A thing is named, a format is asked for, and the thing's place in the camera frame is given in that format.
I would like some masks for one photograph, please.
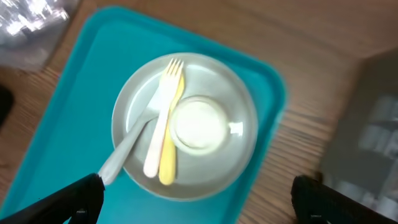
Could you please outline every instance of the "fork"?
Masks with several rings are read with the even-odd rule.
[[[164,70],[159,83],[161,94],[161,106],[159,118],[157,120],[155,131],[150,140],[148,153],[144,162],[144,174],[153,178],[159,170],[160,156],[162,155],[162,146],[164,141],[167,120],[169,118],[170,105],[177,93],[178,83],[181,79],[183,61],[173,58]]]

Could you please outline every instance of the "table surface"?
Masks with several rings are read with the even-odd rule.
[[[16,103],[0,132],[0,201],[22,162],[84,21],[97,8],[122,5],[273,65],[289,105],[240,223],[293,223],[290,188],[313,175],[361,65],[398,46],[396,0],[84,0],[41,72],[0,68]]]

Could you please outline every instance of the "spoon handle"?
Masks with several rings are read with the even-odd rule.
[[[160,156],[162,155],[162,146],[164,134],[167,126],[167,118],[169,117],[170,105],[160,109],[159,118],[156,123],[154,135],[150,140],[147,157],[144,162],[144,174],[153,178],[159,170]]]
[[[146,120],[139,118],[127,133],[127,136],[116,147],[116,149],[101,167],[98,175],[102,178],[104,185],[112,184],[112,182],[118,176],[124,161],[129,155],[131,148],[133,147],[139,133],[141,133],[146,123]]]

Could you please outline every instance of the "plastic utensil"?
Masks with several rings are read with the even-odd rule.
[[[162,106],[159,111],[159,118],[156,123],[155,131],[149,144],[148,153],[144,162],[144,174],[153,178],[159,170],[160,156],[164,134],[169,118],[171,102],[177,93],[178,83],[180,82],[183,61],[173,58],[162,75],[159,83]]]
[[[185,83],[184,83],[184,75],[183,73],[181,74],[181,79],[180,83],[178,84],[178,89],[177,93],[174,96],[174,99],[172,101],[172,104],[170,105],[170,111],[169,114],[172,113],[174,110],[175,106],[177,105],[178,101],[180,100],[182,93],[185,88]],[[167,125],[166,125],[166,132],[164,134],[164,141],[163,141],[163,150],[162,150],[162,156],[160,158],[160,166],[159,166],[159,180],[160,183],[164,185],[170,185],[174,182],[175,180],[175,165],[177,163],[177,155],[176,155],[176,150],[175,150],[175,144],[172,141],[171,135],[170,135],[170,116],[169,119],[167,120]]]
[[[158,88],[151,98],[150,102],[137,118],[137,121],[131,127],[127,136],[123,141],[116,147],[112,154],[108,157],[106,162],[102,165],[98,172],[98,175],[102,178],[104,185],[112,184],[115,178],[118,176],[124,161],[130,153],[130,150],[137,140],[139,133],[141,133],[145,124],[155,119],[159,115],[159,111],[156,110],[156,104],[159,104],[160,88]]]

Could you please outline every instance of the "teal tray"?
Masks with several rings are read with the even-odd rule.
[[[1,216],[97,172],[113,151],[112,110],[124,82],[146,62],[175,52],[216,58],[243,80],[259,120],[253,157],[230,187],[196,202],[153,196],[123,171],[106,188],[98,223],[235,223],[284,109],[280,76],[264,62],[120,7],[100,10],[86,22]]]

